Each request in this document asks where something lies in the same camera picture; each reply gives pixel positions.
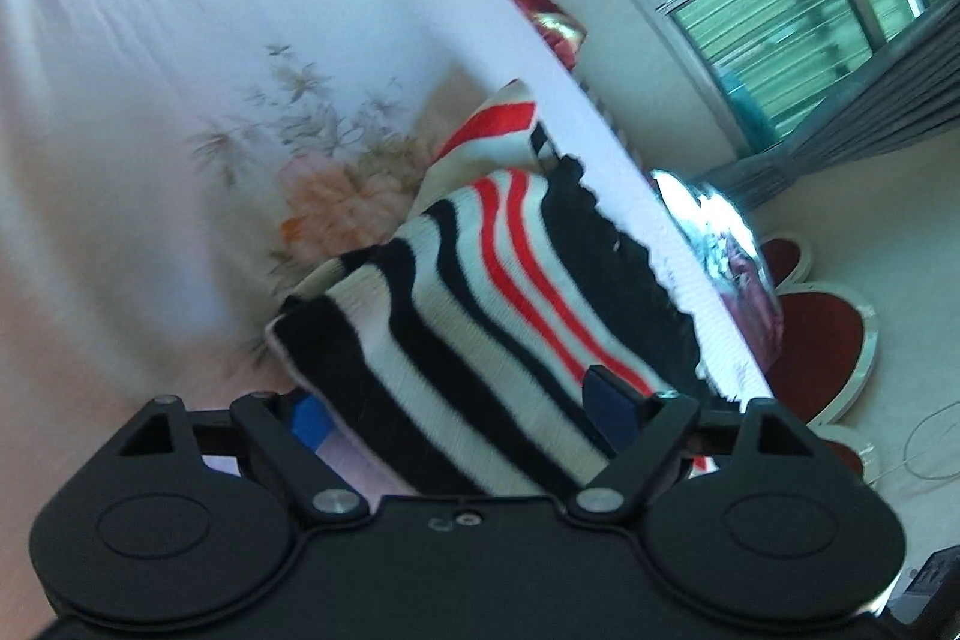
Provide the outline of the striped knit sweater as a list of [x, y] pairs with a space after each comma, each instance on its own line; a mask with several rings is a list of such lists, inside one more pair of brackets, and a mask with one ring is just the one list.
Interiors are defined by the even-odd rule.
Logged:
[[556, 156], [521, 81], [436, 154], [407, 221], [324, 263], [268, 325], [286, 370], [392, 486], [568, 497], [613, 458], [583, 381], [713, 409], [695, 323]]

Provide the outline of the shiny maroon quilt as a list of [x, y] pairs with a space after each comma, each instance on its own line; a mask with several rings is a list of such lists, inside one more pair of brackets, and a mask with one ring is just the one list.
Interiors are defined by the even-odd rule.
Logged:
[[784, 315], [754, 232], [713, 185], [687, 184], [661, 169], [649, 172], [649, 182], [766, 374], [781, 354]]

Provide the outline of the red padded headboard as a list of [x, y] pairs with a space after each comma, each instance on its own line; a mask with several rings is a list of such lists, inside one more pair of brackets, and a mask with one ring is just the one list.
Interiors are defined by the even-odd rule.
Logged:
[[773, 396], [804, 420], [862, 481], [878, 479], [878, 455], [841, 422], [866, 390], [878, 358], [875, 307], [850, 286], [812, 278], [815, 253], [799, 234], [766, 237], [760, 252], [781, 305], [781, 354], [766, 372]]

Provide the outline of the floral bed sheet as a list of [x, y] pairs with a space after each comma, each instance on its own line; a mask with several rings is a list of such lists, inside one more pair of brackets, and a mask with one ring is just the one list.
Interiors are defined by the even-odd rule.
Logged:
[[511, 0], [2, 0], [2, 632], [50, 620], [37, 512], [150, 399], [285, 390], [263, 346], [390, 236], [511, 81], [651, 252], [726, 395], [766, 383], [635, 163]]

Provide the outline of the red pillow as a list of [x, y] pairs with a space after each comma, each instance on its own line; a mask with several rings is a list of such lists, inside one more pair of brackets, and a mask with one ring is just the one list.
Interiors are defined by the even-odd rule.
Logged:
[[563, 67], [573, 71], [587, 37], [584, 26], [553, 0], [512, 0]]

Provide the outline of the grey curtain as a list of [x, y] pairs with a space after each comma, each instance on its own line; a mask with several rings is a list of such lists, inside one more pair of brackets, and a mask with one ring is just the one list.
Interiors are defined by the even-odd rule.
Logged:
[[742, 211], [805, 175], [918, 145], [958, 127], [958, 0], [937, 0], [839, 81], [781, 142], [701, 180]]

